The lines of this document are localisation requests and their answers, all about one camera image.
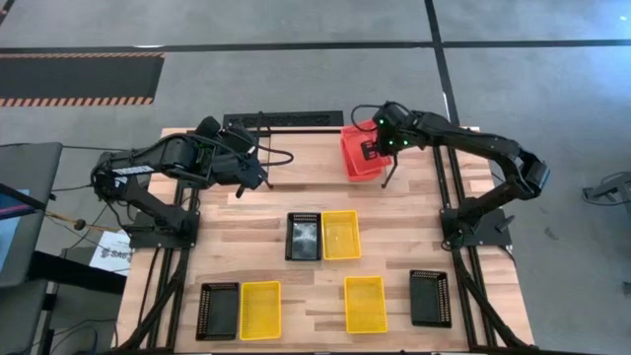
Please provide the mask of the dark grey desk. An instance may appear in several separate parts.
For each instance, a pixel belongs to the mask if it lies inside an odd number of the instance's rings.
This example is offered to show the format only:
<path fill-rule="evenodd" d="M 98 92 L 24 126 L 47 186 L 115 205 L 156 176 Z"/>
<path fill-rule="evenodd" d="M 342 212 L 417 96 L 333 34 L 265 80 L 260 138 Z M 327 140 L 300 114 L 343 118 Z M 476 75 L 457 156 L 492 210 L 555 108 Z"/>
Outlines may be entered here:
<path fill-rule="evenodd" d="M 55 180 L 62 145 L 57 142 L 0 147 L 0 182 L 46 203 Z M 43 221 L 43 213 L 14 218 L 12 241 L 0 268 L 0 288 L 13 287 L 28 278 L 32 255 Z"/>

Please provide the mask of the yellow plastic basket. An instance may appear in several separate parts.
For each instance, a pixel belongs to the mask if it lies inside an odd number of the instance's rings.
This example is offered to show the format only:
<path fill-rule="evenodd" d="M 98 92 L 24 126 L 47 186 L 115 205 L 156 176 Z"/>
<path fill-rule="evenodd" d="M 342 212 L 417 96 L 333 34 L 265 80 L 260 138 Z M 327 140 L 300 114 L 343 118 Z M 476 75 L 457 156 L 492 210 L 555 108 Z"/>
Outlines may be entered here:
<path fill-rule="evenodd" d="M 386 333 L 386 294 L 381 276 L 344 279 L 346 331 L 351 334 Z"/>
<path fill-rule="evenodd" d="M 281 283 L 245 282 L 241 287 L 240 340 L 278 339 L 282 335 Z"/>
<path fill-rule="evenodd" d="M 359 222 L 355 210 L 324 211 L 321 225 L 323 257 L 326 260 L 361 257 Z"/>

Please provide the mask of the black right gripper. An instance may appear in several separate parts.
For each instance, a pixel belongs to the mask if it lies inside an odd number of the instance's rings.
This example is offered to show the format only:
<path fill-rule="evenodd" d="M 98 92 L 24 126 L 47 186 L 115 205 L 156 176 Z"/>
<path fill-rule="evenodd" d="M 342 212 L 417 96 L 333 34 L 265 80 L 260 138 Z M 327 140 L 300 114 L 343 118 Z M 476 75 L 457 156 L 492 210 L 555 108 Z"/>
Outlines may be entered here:
<path fill-rule="evenodd" d="M 363 157 L 366 161 L 378 157 L 378 151 L 401 151 L 419 147 L 420 136 L 417 124 L 420 116 L 396 102 L 386 102 L 373 117 L 377 125 L 377 139 L 361 143 Z"/>

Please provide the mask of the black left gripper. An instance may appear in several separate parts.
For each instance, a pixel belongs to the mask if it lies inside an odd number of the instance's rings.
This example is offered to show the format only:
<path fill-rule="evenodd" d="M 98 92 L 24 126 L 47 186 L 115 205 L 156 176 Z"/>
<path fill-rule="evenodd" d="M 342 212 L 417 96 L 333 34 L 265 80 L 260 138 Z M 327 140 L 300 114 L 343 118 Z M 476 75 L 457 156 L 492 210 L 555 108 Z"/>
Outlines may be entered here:
<path fill-rule="evenodd" d="M 245 189 L 257 189 L 267 182 L 267 171 L 258 160 L 257 139 L 239 126 L 228 126 L 219 132 L 219 147 L 210 166 L 210 178 L 220 185 L 238 185 L 236 198 Z"/>

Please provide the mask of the black plastic basket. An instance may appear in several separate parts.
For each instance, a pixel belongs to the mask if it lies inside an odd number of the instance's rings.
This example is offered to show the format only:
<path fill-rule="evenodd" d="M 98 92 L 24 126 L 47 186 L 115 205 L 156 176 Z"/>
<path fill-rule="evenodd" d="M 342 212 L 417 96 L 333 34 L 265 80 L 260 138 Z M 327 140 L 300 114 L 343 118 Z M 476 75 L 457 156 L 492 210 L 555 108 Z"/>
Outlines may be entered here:
<path fill-rule="evenodd" d="M 414 326 L 452 327 L 446 272 L 410 270 L 409 291 L 411 323 Z"/>
<path fill-rule="evenodd" d="M 321 260 L 321 245 L 320 213 L 290 212 L 287 214 L 286 260 Z"/>
<path fill-rule="evenodd" d="M 239 283 L 201 286 L 195 338 L 197 341 L 235 340 L 239 319 Z"/>

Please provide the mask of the black desk support bar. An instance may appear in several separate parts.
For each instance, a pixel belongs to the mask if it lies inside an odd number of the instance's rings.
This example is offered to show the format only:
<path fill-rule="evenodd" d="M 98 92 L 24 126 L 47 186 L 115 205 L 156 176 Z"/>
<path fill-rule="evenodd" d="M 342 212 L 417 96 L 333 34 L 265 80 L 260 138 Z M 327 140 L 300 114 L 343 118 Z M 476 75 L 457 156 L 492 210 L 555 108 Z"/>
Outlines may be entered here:
<path fill-rule="evenodd" d="M 121 295 L 126 277 L 41 251 L 33 253 L 30 279 L 41 279 L 84 289 Z"/>

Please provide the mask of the white printed paper sheet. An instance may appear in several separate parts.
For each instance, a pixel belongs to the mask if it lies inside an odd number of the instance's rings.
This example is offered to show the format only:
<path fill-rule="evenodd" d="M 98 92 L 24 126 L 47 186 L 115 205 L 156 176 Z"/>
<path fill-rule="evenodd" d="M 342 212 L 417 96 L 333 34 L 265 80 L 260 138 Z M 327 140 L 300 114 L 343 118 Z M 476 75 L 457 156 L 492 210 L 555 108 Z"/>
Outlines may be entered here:
<path fill-rule="evenodd" d="M 124 233 L 104 232 L 89 263 L 91 267 L 127 276 L 132 250 Z"/>

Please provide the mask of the black hazard-striped floor mat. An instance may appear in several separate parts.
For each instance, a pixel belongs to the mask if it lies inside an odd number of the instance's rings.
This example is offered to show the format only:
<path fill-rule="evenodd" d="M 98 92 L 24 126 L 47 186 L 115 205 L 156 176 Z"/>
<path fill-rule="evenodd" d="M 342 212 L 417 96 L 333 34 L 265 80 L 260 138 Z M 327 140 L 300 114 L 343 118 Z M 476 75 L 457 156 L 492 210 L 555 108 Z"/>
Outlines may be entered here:
<path fill-rule="evenodd" d="M 0 107 L 151 104 L 163 53 L 0 54 Z"/>

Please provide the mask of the laptop computer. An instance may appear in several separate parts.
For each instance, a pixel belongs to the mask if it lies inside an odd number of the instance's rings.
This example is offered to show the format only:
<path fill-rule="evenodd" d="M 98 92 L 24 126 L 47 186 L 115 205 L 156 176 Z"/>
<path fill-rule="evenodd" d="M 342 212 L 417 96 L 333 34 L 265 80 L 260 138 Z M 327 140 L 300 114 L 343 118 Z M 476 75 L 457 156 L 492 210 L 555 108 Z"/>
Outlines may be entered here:
<path fill-rule="evenodd" d="M 46 204 L 30 196 L 29 189 L 15 189 L 0 182 L 0 272 L 23 216 L 44 211 Z"/>

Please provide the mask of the wooden shelf with black frame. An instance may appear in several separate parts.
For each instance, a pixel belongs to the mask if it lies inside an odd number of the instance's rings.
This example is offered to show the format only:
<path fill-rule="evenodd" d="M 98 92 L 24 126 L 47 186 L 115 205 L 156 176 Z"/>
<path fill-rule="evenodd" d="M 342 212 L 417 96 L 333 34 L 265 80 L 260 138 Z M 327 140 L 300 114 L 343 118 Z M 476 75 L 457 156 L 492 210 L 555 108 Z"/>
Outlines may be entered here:
<path fill-rule="evenodd" d="M 360 180 L 350 178 L 342 152 L 342 126 L 256 127 L 252 133 L 265 149 L 259 158 L 270 164 L 268 181 L 285 186 L 375 185 L 386 181 L 385 166 Z"/>

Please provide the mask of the black floor stand base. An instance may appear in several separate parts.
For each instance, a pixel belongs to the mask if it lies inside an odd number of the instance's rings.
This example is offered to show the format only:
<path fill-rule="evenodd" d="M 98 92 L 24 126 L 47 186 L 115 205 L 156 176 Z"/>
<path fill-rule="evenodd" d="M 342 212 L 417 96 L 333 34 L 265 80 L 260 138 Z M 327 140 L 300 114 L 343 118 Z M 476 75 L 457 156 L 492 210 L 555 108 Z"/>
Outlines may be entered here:
<path fill-rule="evenodd" d="M 623 206 L 631 216 L 631 172 L 619 172 L 604 177 L 600 184 L 586 187 L 583 200 L 601 207 Z"/>

